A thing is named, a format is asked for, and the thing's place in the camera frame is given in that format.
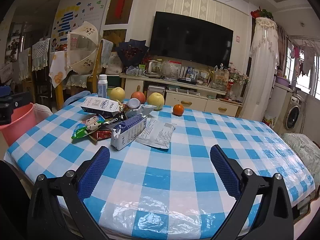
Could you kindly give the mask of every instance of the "red tassel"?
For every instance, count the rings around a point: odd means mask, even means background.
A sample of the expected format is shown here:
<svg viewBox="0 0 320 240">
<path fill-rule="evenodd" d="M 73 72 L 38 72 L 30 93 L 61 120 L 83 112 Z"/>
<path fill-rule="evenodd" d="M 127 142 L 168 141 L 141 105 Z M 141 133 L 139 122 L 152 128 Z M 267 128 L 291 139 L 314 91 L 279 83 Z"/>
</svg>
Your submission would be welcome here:
<svg viewBox="0 0 320 240">
<path fill-rule="evenodd" d="M 120 17 L 121 17 L 123 6 L 124 6 L 124 0 L 118 0 L 117 5 L 116 5 L 116 11 L 115 11 L 115 17 L 117 19 L 120 19 Z"/>
</svg>

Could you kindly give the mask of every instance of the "washing machine door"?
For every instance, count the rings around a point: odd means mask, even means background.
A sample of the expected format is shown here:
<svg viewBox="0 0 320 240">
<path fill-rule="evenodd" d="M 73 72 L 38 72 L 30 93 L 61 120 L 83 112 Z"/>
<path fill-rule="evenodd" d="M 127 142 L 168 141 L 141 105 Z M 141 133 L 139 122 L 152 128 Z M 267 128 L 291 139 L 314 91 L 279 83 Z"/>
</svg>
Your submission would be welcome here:
<svg viewBox="0 0 320 240">
<path fill-rule="evenodd" d="M 298 116 L 299 116 L 299 107 L 293 106 L 289 110 L 289 112 L 287 114 L 287 118 L 285 120 L 285 128 L 287 130 L 291 130 L 295 126 L 295 124 L 298 120 Z"/>
</svg>

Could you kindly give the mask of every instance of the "patterned wall panel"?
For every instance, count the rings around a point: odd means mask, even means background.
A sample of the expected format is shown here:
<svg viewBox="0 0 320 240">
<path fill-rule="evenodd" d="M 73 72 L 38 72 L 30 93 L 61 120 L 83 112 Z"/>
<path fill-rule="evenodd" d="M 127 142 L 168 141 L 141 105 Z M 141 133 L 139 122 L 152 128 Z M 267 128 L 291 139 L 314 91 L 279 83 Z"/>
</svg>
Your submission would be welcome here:
<svg viewBox="0 0 320 240">
<path fill-rule="evenodd" d="M 147 40 L 150 44 L 156 11 L 182 14 L 207 20 L 234 31 L 230 61 L 239 71 L 245 71 L 249 16 L 214 0 L 139 0 L 130 38 Z"/>
</svg>

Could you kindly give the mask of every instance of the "black tv screen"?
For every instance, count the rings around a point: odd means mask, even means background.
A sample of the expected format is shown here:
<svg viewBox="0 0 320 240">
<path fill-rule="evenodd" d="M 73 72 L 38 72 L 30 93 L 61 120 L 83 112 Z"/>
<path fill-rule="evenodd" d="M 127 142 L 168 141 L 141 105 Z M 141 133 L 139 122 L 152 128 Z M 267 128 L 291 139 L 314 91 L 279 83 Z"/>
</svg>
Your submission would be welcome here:
<svg viewBox="0 0 320 240">
<path fill-rule="evenodd" d="M 197 18 L 156 12 L 150 53 L 209 66 L 228 65 L 233 31 Z"/>
</svg>

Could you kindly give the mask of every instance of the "blue and white tablecloth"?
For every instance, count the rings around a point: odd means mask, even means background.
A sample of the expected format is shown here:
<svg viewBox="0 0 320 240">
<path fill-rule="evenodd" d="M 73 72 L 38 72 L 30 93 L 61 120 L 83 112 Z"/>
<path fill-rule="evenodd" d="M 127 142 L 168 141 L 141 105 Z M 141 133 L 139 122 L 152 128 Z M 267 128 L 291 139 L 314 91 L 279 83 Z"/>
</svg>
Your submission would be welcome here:
<svg viewBox="0 0 320 240">
<path fill-rule="evenodd" d="M 110 163 L 85 205 L 107 232 L 153 239 L 199 239 L 214 235 L 235 203 L 209 159 L 218 144 L 229 158 L 262 176 L 283 175 L 292 206 L 314 189 L 313 178 L 297 155 L 265 124 L 172 107 L 150 117 L 176 123 L 170 149 L 162 151 L 132 142 L 117 151 L 110 139 L 96 145 L 89 138 L 71 143 L 75 125 L 88 116 L 84 98 L 53 114 L 20 137 L 5 160 L 15 162 L 34 182 L 43 173 L 62 176 L 110 149 Z M 257 197 L 243 231 L 259 207 Z M 66 208 L 63 199 L 62 207 Z"/>
</svg>

